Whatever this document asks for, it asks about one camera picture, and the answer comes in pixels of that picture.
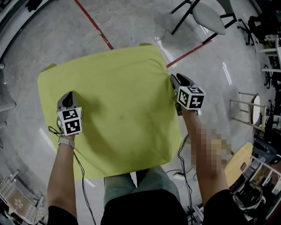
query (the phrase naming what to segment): yellow-green cloth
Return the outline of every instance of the yellow-green cloth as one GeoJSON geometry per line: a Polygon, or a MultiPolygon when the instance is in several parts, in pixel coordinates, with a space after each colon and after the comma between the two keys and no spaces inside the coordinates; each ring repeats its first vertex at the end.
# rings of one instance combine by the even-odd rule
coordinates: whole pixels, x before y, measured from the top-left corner
{"type": "MultiPolygon", "coordinates": [[[[152,45],[88,55],[44,70],[38,89],[47,126],[57,129],[57,102],[74,91],[83,131],[75,152],[85,178],[100,178],[169,162],[181,135],[165,61],[152,45]]],[[[58,137],[49,133],[57,146],[58,137]]],[[[74,160],[75,179],[81,170],[74,160]]]]}

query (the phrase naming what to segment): wire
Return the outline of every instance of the wire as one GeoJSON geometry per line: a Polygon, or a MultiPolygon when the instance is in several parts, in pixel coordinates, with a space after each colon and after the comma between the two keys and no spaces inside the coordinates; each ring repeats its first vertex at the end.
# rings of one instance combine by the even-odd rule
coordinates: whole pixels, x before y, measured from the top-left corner
{"type": "Polygon", "coordinates": [[[2,139],[0,138],[0,148],[3,149],[4,148],[4,144],[3,144],[3,141],[2,139]]]}
{"type": "Polygon", "coordinates": [[[75,153],[74,153],[74,156],[75,156],[75,158],[76,158],[76,160],[77,160],[77,162],[78,162],[78,164],[79,164],[79,166],[80,166],[81,172],[82,172],[82,189],[83,189],[83,194],[84,194],[84,198],[85,198],[85,201],[86,201],[86,205],[88,206],[88,209],[89,209],[89,211],[90,211],[90,213],[91,213],[91,216],[92,216],[92,219],[93,219],[93,221],[94,221],[94,224],[96,225],[96,221],[95,221],[95,219],[94,219],[94,215],[93,215],[92,209],[91,209],[91,207],[90,207],[90,203],[89,203],[88,196],[87,196],[86,189],[85,189],[85,182],[84,182],[85,170],[84,170],[84,168],[82,167],[82,164],[81,164],[80,161],[78,160],[78,158],[77,158],[77,156],[76,156],[75,153]]]}
{"type": "MultiPolygon", "coordinates": [[[[177,157],[180,159],[180,162],[181,162],[182,171],[185,171],[185,165],[184,165],[184,159],[183,159],[183,157],[180,156],[180,153],[181,153],[181,151],[182,151],[183,148],[184,148],[184,145],[185,145],[185,142],[186,142],[188,136],[189,136],[189,135],[187,134],[187,135],[185,136],[185,138],[183,139],[183,141],[182,141],[182,143],[181,143],[181,145],[180,145],[180,149],[179,149],[179,151],[178,151],[178,153],[177,153],[177,157]]],[[[187,181],[187,178],[186,178],[186,173],[184,173],[183,175],[184,175],[185,184],[186,184],[187,191],[188,191],[189,208],[192,209],[192,198],[191,198],[192,188],[191,188],[191,187],[189,186],[189,184],[188,184],[188,181],[187,181]]]]}
{"type": "MultiPolygon", "coordinates": [[[[58,137],[61,137],[61,136],[64,134],[64,133],[60,133],[59,131],[57,131],[56,129],[54,129],[52,126],[48,126],[48,130],[49,130],[51,133],[57,135],[58,137]]],[[[95,221],[95,219],[94,219],[94,215],[93,215],[92,209],[91,209],[91,207],[90,207],[89,200],[88,200],[88,196],[87,196],[86,189],[85,189],[85,182],[84,182],[85,170],[84,170],[82,164],[80,163],[79,159],[77,158],[77,156],[76,156],[76,154],[75,154],[74,151],[73,151],[73,153],[74,153],[74,156],[75,156],[75,158],[76,158],[76,161],[77,161],[78,165],[80,166],[80,169],[81,169],[81,172],[82,172],[82,190],[83,190],[83,195],[84,195],[84,198],[85,198],[85,202],[86,202],[86,205],[87,205],[87,207],[88,207],[88,209],[89,209],[89,211],[90,211],[90,213],[91,213],[91,216],[92,216],[92,219],[93,219],[93,221],[94,221],[94,224],[96,225],[96,221],[95,221]]]]}
{"type": "MultiPolygon", "coordinates": [[[[189,171],[191,171],[191,170],[192,170],[192,168],[193,168],[193,167],[191,167],[189,171]]],[[[185,172],[185,174],[187,174],[189,171],[185,172]]]]}
{"type": "Polygon", "coordinates": [[[48,126],[48,131],[50,131],[51,133],[57,135],[58,137],[60,137],[61,135],[64,135],[64,133],[60,133],[59,131],[54,129],[52,126],[48,126]]]}
{"type": "Polygon", "coordinates": [[[180,171],[181,172],[181,169],[170,170],[170,171],[167,171],[166,173],[169,173],[169,172],[172,172],[172,171],[180,171]]]}
{"type": "Polygon", "coordinates": [[[194,180],[194,181],[197,181],[197,180],[198,180],[198,178],[197,178],[197,180],[194,179],[194,177],[195,177],[196,175],[197,175],[197,174],[194,174],[194,176],[193,176],[193,180],[194,180]]]}

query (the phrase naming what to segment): wrist strap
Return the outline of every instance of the wrist strap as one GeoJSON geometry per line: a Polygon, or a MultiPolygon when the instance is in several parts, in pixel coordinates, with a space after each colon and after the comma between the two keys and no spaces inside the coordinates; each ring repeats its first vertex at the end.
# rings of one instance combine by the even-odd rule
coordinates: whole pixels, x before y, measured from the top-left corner
{"type": "Polygon", "coordinates": [[[67,139],[67,138],[60,137],[60,138],[58,139],[58,145],[60,145],[61,143],[62,143],[62,144],[69,145],[70,147],[72,147],[72,148],[74,149],[75,143],[74,143],[74,141],[72,141],[72,140],[69,140],[69,139],[67,139]]]}

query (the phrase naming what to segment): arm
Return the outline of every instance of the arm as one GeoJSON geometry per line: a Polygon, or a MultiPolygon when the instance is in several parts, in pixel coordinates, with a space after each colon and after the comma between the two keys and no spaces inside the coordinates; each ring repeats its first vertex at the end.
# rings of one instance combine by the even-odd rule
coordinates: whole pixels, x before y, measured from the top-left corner
{"type": "MultiPolygon", "coordinates": [[[[74,137],[74,135],[70,135],[64,138],[74,141],[74,137]]],[[[77,218],[73,154],[74,149],[71,146],[62,143],[59,145],[49,179],[48,204],[64,209],[77,218]]]]}
{"type": "Polygon", "coordinates": [[[211,152],[206,131],[193,110],[183,109],[183,118],[191,137],[191,151],[196,152],[196,172],[203,205],[216,193],[228,189],[221,157],[211,152]]]}

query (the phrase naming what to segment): concrete floor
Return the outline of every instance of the concrete floor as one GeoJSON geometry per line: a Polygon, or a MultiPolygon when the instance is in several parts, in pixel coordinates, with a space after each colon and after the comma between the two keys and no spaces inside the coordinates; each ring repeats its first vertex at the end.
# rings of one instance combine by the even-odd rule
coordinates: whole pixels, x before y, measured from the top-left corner
{"type": "MultiPolygon", "coordinates": [[[[171,15],[170,11],[181,0],[79,2],[114,48],[151,42],[163,52],[167,64],[199,46],[211,33],[189,15],[176,34],[170,34],[189,7],[186,5],[171,15]]],[[[215,0],[202,2],[224,14],[215,0]]],[[[232,4],[237,18],[247,21],[251,15],[256,15],[248,0],[233,0],[232,4]]],[[[188,76],[208,93],[200,118],[205,127],[216,129],[222,138],[227,139],[234,152],[246,142],[252,142],[254,131],[250,126],[231,120],[230,98],[238,98],[238,91],[242,91],[259,93],[262,104],[274,99],[274,88],[264,87],[265,74],[260,71],[264,64],[269,64],[268,58],[256,54],[255,47],[245,45],[245,34],[236,28],[237,24],[228,28],[225,36],[217,36],[213,42],[168,68],[169,73],[188,76]]],[[[38,75],[51,63],[61,64],[109,50],[99,31],[73,0],[50,2],[22,29],[4,57],[5,69],[0,71],[1,103],[17,103],[15,109],[0,113],[0,121],[7,121],[7,127],[0,130],[4,143],[0,157],[2,177],[19,169],[21,179],[36,195],[46,194],[56,153],[46,138],[48,131],[38,96],[38,75]]],[[[247,119],[241,113],[236,116],[247,119]]],[[[182,118],[179,118],[179,124],[185,135],[182,118]]],[[[189,148],[186,145],[183,153],[186,168],[191,167],[189,148]]],[[[180,162],[175,158],[163,168],[166,171],[180,168],[180,162]]],[[[199,204],[201,196],[198,183],[193,180],[194,174],[195,167],[187,174],[187,179],[193,190],[192,202],[199,204]]],[[[181,203],[187,209],[187,188],[183,181],[173,181],[179,187],[181,203]]],[[[86,190],[99,224],[103,215],[103,180],[90,181],[86,190]]],[[[76,181],[76,197],[79,223],[92,224],[81,181],[76,181]]]]}

